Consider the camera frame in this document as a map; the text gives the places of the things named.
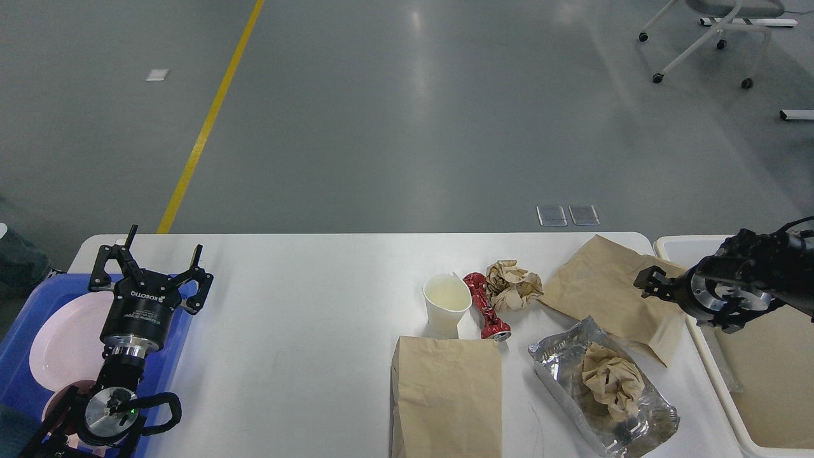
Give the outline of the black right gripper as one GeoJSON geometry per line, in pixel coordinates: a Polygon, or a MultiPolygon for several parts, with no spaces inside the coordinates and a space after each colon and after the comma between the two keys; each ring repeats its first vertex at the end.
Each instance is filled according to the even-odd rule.
{"type": "Polygon", "coordinates": [[[666,272],[662,267],[646,267],[634,278],[633,286],[642,298],[677,304],[698,325],[729,334],[773,311],[770,294],[701,277],[695,268],[666,272]]]}

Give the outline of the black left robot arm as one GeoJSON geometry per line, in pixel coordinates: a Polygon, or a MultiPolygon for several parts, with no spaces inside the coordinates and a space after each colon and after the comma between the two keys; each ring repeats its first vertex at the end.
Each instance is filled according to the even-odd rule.
{"type": "Polygon", "coordinates": [[[200,266],[203,246],[196,246],[189,267],[178,274],[142,268],[131,246],[137,225],[122,243],[100,246],[90,273],[91,293],[113,298],[100,330],[104,362],[89,391],[70,385],[55,408],[18,453],[20,457],[89,457],[70,446],[74,432],[93,447],[112,448],[120,457],[134,454],[139,440],[163,434],[181,421],[181,401],[171,392],[143,396],[146,360],[165,348],[174,315],[197,315],[214,277],[200,266]]]}

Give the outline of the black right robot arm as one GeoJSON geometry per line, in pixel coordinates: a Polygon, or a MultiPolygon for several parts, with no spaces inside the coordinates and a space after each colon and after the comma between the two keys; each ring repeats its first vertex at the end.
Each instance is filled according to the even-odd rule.
{"type": "Polygon", "coordinates": [[[811,317],[812,230],[796,231],[809,221],[811,216],[789,221],[767,234],[742,228],[677,277],[653,265],[640,270],[633,285],[642,298],[674,303],[698,325],[725,333],[785,305],[811,317]]]}

